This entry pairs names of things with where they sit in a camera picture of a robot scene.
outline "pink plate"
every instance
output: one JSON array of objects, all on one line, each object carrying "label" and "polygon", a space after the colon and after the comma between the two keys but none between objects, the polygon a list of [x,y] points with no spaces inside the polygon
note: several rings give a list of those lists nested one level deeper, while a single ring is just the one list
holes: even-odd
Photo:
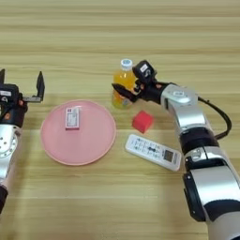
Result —
[{"label": "pink plate", "polygon": [[[66,130],[66,108],[80,107],[80,129]],[[112,147],[116,126],[111,114],[92,101],[74,100],[56,107],[41,127],[46,153],[67,165],[84,165],[103,157]]]}]

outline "white remote control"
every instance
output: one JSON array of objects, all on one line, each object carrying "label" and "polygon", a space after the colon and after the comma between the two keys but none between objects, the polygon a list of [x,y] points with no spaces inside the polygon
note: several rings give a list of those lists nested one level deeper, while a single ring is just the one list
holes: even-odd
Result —
[{"label": "white remote control", "polygon": [[164,168],[178,171],[182,155],[179,151],[160,145],[145,138],[131,134],[126,143],[126,150],[141,158],[152,161]]}]

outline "wood grain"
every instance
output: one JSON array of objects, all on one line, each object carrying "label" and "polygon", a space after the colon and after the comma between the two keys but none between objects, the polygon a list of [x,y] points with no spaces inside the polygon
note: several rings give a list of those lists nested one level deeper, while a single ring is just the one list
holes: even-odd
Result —
[{"label": "wood grain", "polygon": [[[15,185],[0,221],[7,240],[203,240],[206,228],[190,218],[184,168],[169,172],[124,150],[139,110],[155,116],[146,137],[179,149],[173,120],[152,103],[128,111],[111,104],[113,72],[122,58],[148,59],[158,79],[187,85],[231,117],[220,142],[240,173],[239,0],[12,0],[0,1],[0,68],[7,82],[35,92],[46,81],[41,105],[31,105]],[[113,115],[117,137],[99,162],[66,167],[46,156],[41,123],[56,105],[92,99]],[[203,106],[216,132],[225,128]]]}]

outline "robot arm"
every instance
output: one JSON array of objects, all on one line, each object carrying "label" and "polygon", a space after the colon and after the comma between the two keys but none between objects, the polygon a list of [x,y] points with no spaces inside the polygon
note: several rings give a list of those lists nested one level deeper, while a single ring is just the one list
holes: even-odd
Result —
[{"label": "robot arm", "polygon": [[15,84],[5,84],[5,71],[0,71],[0,214],[8,196],[9,177],[21,149],[22,126],[28,102],[41,102],[45,84],[42,73],[37,78],[37,95],[23,97]]},{"label": "robot arm", "polygon": [[198,105],[201,98],[185,87],[157,82],[157,73],[147,61],[141,61],[133,71],[138,78],[137,95],[119,84],[113,88],[133,102],[142,98],[161,104],[174,118],[185,157],[183,180],[190,215],[206,222],[210,240],[240,240],[240,179],[219,148],[220,135],[214,136]]}]

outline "bottle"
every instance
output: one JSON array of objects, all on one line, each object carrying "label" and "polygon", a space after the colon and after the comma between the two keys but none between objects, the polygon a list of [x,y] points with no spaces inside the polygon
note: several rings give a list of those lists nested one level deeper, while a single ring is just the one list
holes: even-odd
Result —
[{"label": "bottle", "polygon": [[[135,80],[135,75],[132,72],[132,61],[129,59],[123,59],[121,61],[121,69],[113,75],[113,82],[124,85],[127,90],[132,91],[135,85]],[[127,109],[131,106],[131,101],[113,90],[112,104],[118,109]]]}]

